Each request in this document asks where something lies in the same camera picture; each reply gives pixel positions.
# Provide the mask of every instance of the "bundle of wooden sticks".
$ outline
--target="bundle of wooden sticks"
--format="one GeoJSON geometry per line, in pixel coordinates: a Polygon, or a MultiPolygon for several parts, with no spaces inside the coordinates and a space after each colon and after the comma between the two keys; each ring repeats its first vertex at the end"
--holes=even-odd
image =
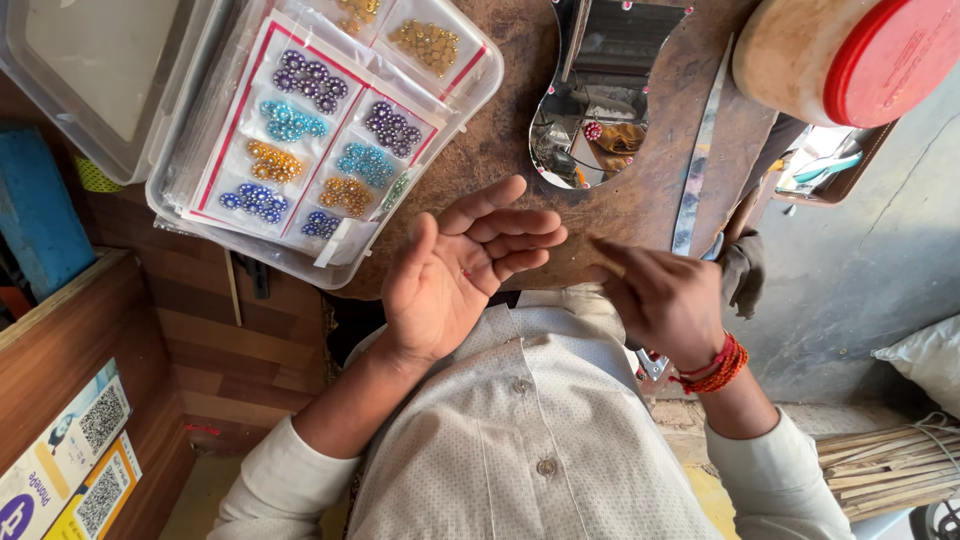
{"type": "MultiPolygon", "coordinates": [[[[960,462],[960,431],[926,427],[960,462]]],[[[912,427],[848,435],[817,443],[830,491],[851,521],[947,501],[960,472],[930,436],[912,427]]]]}

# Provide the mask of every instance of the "man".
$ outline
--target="man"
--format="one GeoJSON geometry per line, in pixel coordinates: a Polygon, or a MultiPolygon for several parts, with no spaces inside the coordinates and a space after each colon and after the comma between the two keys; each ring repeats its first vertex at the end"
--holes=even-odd
{"type": "Polygon", "coordinates": [[[746,367],[730,379],[716,264],[596,240],[626,269],[590,268],[609,300],[571,287],[484,310],[566,239],[556,213],[507,208],[525,188],[417,217],[383,284],[387,326],[244,460],[208,538],[316,538],[364,449],[350,538],[722,538],[638,396],[630,336],[686,384],[723,383],[699,397],[741,538],[851,539],[812,441],[746,367]]]}

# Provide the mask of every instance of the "white shirt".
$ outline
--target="white shirt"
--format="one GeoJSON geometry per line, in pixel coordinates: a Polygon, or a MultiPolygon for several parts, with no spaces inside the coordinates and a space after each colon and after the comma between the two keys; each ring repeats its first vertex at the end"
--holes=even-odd
{"type": "MultiPolygon", "coordinates": [[[[485,310],[372,442],[348,537],[722,538],[639,398],[624,340],[584,287],[485,310]]],[[[743,540],[853,539],[813,441],[782,411],[757,439],[707,439],[743,540]]],[[[318,454],[283,420],[208,538],[319,537],[357,462],[318,454]]]]}

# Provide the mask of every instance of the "shirt button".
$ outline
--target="shirt button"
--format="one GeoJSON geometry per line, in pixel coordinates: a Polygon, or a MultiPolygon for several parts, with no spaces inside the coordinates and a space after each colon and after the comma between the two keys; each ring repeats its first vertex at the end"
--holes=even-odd
{"type": "Polygon", "coordinates": [[[526,394],[527,390],[530,389],[530,383],[526,380],[520,379],[517,382],[514,382],[514,391],[517,394],[526,394]]]}
{"type": "Polygon", "coordinates": [[[541,476],[552,476],[557,472],[557,463],[553,459],[547,457],[545,460],[537,464],[537,472],[540,473],[541,476]]]}

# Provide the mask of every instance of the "blue block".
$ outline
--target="blue block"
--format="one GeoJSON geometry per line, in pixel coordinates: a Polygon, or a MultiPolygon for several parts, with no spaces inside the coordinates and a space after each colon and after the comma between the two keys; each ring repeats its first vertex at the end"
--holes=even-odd
{"type": "Polygon", "coordinates": [[[0,133],[0,232],[39,302],[96,259],[36,129],[0,133]]]}

